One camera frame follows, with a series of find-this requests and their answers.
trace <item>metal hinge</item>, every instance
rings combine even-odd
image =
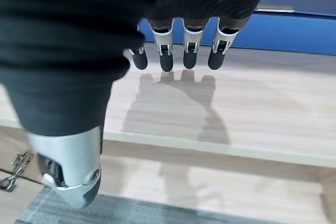
[[[0,190],[12,192],[16,188],[15,181],[18,177],[20,177],[26,170],[29,162],[34,157],[33,153],[30,151],[22,152],[22,154],[17,154],[12,161],[12,165],[14,165],[14,169],[12,171],[12,175],[7,178],[4,178],[0,181]]]

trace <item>prosthetic hand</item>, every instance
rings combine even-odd
[[[147,66],[140,19],[149,20],[164,71],[172,29],[184,20],[184,65],[196,63],[210,17],[219,17],[208,64],[218,69],[260,0],[2,0],[0,81],[27,130],[44,182],[81,208],[98,193],[102,126],[112,83]]]

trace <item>blue wall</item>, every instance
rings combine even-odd
[[[217,18],[211,18],[202,45],[212,44]],[[146,41],[154,41],[146,20],[140,29]],[[180,18],[174,23],[174,43],[183,43]],[[233,47],[336,55],[336,18],[297,13],[255,12],[236,37]]]

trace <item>metal finger segment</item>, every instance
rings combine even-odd
[[[216,70],[223,64],[227,49],[232,45],[239,32],[238,28],[227,28],[221,24],[218,19],[217,29],[215,31],[211,52],[208,59],[208,65]]]
[[[183,39],[183,64],[186,68],[191,69],[196,65],[197,51],[201,45],[203,31],[208,22],[206,19],[182,19],[184,29]]]
[[[134,65],[138,69],[144,70],[148,66],[148,60],[144,46],[140,48],[130,48],[129,51],[132,56]]]
[[[156,48],[160,56],[163,71],[173,69],[173,25],[174,19],[148,20],[154,35]]]

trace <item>black fabric sleeve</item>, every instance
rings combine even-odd
[[[102,125],[111,85],[142,45],[136,26],[165,0],[0,0],[0,81],[40,135]]]

